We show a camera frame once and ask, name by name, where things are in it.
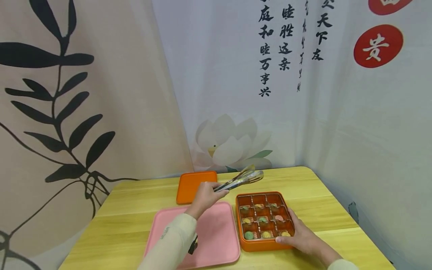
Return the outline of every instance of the tongs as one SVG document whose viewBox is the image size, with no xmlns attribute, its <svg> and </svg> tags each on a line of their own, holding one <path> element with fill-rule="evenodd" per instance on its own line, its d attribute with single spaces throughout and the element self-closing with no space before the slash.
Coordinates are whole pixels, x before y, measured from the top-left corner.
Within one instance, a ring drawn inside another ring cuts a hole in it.
<svg viewBox="0 0 432 270">
<path fill-rule="evenodd" d="M 263 179 L 263 171 L 255 171 L 255 165 L 249 165 L 244 168 L 236 177 L 226 183 L 214 188 L 215 192 L 222 190 L 231 190 L 244 184 L 251 184 Z"/>
</svg>

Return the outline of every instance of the white curtain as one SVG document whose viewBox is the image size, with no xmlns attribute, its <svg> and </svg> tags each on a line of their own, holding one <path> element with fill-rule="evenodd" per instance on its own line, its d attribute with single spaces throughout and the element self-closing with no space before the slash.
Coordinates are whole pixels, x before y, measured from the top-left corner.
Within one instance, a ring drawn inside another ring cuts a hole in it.
<svg viewBox="0 0 432 270">
<path fill-rule="evenodd" d="M 431 268 L 430 10 L 154 1 L 194 168 L 308 166 L 398 269 Z"/>
</svg>

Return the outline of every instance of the sleeve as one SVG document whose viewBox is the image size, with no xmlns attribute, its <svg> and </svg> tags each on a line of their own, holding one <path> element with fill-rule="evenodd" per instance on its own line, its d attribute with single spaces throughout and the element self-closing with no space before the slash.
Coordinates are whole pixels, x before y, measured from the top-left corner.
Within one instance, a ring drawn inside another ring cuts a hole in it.
<svg viewBox="0 0 432 270">
<path fill-rule="evenodd" d="M 355 264 L 344 259 L 334 261 L 327 270 L 359 270 Z"/>
<path fill-rule="evenodd" d="M 176 269 L 195 240 L 196 227 L 196 219 L 184 213 L 178 215 L 166 226 L 161 238 L 147 253 L 138 270 Z"/>
</svg>

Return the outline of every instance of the red circle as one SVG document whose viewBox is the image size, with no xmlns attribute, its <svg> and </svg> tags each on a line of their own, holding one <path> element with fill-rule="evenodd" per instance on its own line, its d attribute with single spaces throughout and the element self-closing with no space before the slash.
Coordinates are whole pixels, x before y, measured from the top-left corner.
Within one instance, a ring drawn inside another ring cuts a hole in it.
<svg viewBox="0 0 432 270">
<path fill-rule="evenodd" d="M 369 9 L 377 15 L 388 15 L 404 8 L 412 0 L 369 0 Z"/>
<path fill-rule="evenodd" d="M 362 67 L 380 67 L 392 61 L 402 45 L 403 35 L 399 29 L 389 24 L 378 25 L 359 37 L 354 47 L 354 59 Z"/>
</svg>

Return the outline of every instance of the curtain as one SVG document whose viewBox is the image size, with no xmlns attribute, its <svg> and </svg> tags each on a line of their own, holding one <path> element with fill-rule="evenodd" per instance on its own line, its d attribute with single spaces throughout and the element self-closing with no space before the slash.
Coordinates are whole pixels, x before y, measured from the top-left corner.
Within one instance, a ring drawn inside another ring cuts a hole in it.
<svg viewBox="0 0 432 270">
<path fill-rule="evenodd" d="M 398 269 L 432 267 L 432 2 L 153 4 L 195 170 L 308 166 Z"/>
<path fill-rule="evenodd" d="M 57 269 L 119 181 L 193 170 L 146 1 L 0 3 L 0 269 Z"/>
</svg>

